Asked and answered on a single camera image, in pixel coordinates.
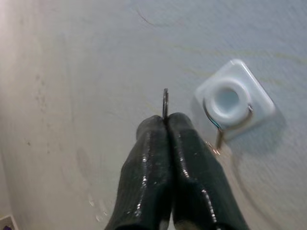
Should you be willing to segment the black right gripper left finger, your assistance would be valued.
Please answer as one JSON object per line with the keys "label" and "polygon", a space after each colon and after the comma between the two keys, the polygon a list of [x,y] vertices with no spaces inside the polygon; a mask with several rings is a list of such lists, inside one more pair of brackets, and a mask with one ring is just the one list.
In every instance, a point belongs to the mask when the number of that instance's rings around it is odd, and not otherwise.
{"label": "black right gripper left finger", "polygon": [[112,213],[114,230],[166,230],[172,207],[172,166],[162,117],[142,121],[124,162]]}

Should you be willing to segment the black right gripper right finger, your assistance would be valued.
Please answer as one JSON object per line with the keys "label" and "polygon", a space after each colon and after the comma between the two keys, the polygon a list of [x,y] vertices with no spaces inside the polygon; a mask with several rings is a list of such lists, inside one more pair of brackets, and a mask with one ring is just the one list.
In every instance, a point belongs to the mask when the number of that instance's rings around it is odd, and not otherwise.
{"label": "black right gripper right finger", "polygon": [[183,113],[168,117],[175,174],[177,230],[249,229],[224,170]]}

